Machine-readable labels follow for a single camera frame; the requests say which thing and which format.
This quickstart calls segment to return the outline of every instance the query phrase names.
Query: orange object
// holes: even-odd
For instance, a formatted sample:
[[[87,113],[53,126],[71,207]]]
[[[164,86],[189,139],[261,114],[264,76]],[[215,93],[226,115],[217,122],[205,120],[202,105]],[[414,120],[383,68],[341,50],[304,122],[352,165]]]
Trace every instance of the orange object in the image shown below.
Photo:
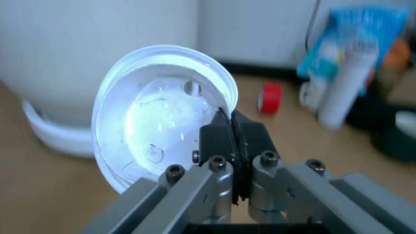
[[[384,56],[382,67],[393,71],[403,71],[410,59],[410,46],[403,38],[397,38]]]

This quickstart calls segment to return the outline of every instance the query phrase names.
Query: blue plastic bag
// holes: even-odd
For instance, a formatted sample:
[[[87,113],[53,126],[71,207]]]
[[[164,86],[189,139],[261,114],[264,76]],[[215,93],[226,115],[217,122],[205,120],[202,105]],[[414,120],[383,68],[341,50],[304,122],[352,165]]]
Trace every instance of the blue plastic bag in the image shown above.
[[[334,8],[326,30],[298,66],[298,76],[307,78],[313,74],[331,82],[337,74],[346,46],[353,40],[377,43],[375,69],[378,69],[408,15],[409,11],[404,8],[376,5]]]

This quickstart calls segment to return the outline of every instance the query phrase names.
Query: red tape roll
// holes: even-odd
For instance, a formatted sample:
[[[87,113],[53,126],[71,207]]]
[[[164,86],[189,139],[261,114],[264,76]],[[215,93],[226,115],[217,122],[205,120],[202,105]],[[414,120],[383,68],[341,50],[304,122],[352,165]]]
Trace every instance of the red tape roll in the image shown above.
[[[282,96],[282,86],[277,82],[266,81],[263,91],[257,99],[259,113],[274,114],[279,110]]]

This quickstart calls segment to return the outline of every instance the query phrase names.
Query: green tape roll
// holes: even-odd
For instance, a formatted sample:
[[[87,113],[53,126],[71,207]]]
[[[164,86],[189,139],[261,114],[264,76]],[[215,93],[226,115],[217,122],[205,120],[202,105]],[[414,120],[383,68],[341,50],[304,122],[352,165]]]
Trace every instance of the green tape roll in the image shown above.
[[[376,132],[373,143],[388,156],[416,161],[416,113],[397,112],[395,124]]]

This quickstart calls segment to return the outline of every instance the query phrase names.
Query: black cable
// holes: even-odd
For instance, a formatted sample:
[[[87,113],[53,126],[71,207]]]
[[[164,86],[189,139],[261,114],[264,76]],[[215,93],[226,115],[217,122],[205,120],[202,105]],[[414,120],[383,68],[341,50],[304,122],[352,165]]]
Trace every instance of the black cable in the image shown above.
[[[315,18],[316,18],[316,13],[318,12],[318,8],[319,5],[321,3],[321,0],[316,0],[315,1],[315,6],[313,8],[313,12],[312,12],[312,16],[311,19],[309,20],[309,24],[308,24],[308,29],[306,30],[306,37],[305,37],[305,50],[308,51],[308,40],[309,40],[309,35],[311,33],[312,30],[312,26],[315,22]]]

